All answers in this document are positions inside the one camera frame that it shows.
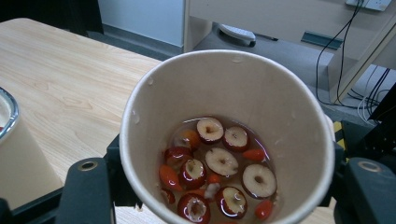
white cup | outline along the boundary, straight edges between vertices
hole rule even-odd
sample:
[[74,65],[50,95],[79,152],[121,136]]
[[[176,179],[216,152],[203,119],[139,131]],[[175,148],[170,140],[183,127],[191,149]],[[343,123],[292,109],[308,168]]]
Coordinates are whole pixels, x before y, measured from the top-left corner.
[[62,187],[21,118],[16,100],[0,88],[0,198],[11,209]]
[[317,100],[291,71],[266,58],[229,50],[182,54],[148,72],[134,88],[120,129],[122,166],[142,202],[168,223],[188,223],[163,202],[158,169],[167,138],[181,121],[236,119],[266,145],[278,200],[267,222],[296,223],[331,184],[332,133]]

white wall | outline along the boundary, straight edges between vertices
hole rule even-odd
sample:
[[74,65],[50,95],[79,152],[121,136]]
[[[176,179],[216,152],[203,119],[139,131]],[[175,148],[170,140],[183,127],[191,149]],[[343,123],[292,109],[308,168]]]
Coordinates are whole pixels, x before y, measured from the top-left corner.
[[183,46],[184,0],[99,0],[102,23]]

light wood tabletop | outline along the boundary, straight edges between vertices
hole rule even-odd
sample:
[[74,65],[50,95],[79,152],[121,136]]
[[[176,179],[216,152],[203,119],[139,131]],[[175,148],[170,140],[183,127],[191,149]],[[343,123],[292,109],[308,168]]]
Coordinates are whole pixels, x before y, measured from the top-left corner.
[[[0,86],[63,182],[75,162],[106,154],[132,89],[159,63],[36,21],[0,23]],[[163,223],[146,206],[116,215],[118,223]],[[332,206],[304,223],[334,223]]]

power strip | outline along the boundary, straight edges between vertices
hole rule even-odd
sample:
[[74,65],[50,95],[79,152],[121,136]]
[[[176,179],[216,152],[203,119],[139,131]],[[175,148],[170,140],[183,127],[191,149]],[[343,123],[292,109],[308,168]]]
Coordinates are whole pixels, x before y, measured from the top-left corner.
[[[356,6],[359,0],[346,0],[347,5]],[[361,7],[377,11],[385,11],[391,0],[363,0]]]
[[221,24],[219,28],[220,33],[223,32],[224,34],[232,36],[234,38],[250,41],[250,47],[254,47],[256,45],[256,36],[253,34],[253,32],[224,24]]

baseboard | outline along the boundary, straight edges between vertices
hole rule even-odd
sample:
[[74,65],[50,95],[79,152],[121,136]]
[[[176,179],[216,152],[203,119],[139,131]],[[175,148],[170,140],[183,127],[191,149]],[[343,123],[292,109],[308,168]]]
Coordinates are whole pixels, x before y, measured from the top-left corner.
[[141,46],[146,49],[158,51],[170,57],[183,53],[183,48],[155,40],[143,35],[138,35],[120,28],[103,24],[105,35],[120,39],[122,41]]

